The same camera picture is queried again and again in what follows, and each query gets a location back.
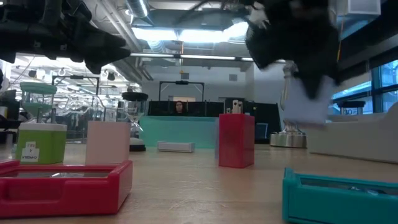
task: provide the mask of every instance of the person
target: person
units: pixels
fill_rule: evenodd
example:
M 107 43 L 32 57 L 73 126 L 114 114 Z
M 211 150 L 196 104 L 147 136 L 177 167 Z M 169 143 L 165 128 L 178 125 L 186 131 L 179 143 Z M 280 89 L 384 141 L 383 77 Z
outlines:
M 182 101 L 175 102 L 174 115 L 175 116 L 185 116 L 187 114 L 187 109 L 184 107 Z

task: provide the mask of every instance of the pink block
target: pink block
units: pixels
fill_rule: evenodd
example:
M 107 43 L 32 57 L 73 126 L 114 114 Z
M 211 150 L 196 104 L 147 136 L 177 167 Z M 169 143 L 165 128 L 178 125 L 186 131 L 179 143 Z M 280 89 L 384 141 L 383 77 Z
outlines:
M 254 164 L 254 117 L 220 114 L 218 165 L 245 168 Z
M 120 164 L 129 159 L 130 124 L 89 121 L 86 165 Z

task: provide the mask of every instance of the teal tray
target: teal tray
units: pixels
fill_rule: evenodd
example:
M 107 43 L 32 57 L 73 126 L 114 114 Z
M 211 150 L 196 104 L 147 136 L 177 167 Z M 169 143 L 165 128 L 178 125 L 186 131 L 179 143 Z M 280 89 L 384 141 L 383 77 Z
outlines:
M 287 222 L 398 223 L 398 184 L 296 174 L 286 168 L 282 191 Z
M 147 147 L 157 147 L 158 141 L 194 142 L 197 149 L 214 149 L 218 118 L 185 116 L 143 116 L 139 134 Z

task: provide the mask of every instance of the sticker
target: sticker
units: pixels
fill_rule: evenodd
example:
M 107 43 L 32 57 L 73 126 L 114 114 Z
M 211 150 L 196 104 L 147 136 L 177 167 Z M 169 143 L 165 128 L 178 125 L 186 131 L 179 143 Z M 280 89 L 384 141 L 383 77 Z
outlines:
M 40 149 L 36 148 L 36 142 L 26 142 L 22 149 L 21 162 L 38 162 Z

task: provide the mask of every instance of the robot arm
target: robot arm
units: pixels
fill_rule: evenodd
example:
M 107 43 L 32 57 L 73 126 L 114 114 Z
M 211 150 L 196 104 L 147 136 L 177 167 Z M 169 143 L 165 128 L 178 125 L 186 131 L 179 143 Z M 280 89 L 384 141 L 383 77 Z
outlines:
M 279 59 L 294 61 L 298 68 L 294 76 L 301 79 L 311 99 L 318 95 L 322 76 L 337 82 L 340 40 L 330 21 L 328 0 L 230 0 L 222 4 L 229 8 L 221 10 L 239 8 L 233 4 L 251 9 L 246 47 L 260 69 Z
M 94 74 L 130 56 L 126 41 L 90 24 L 82 0 L 9 0 L 0 6 L 0 59 L 15 62 L 16 53 L 85 62 Z

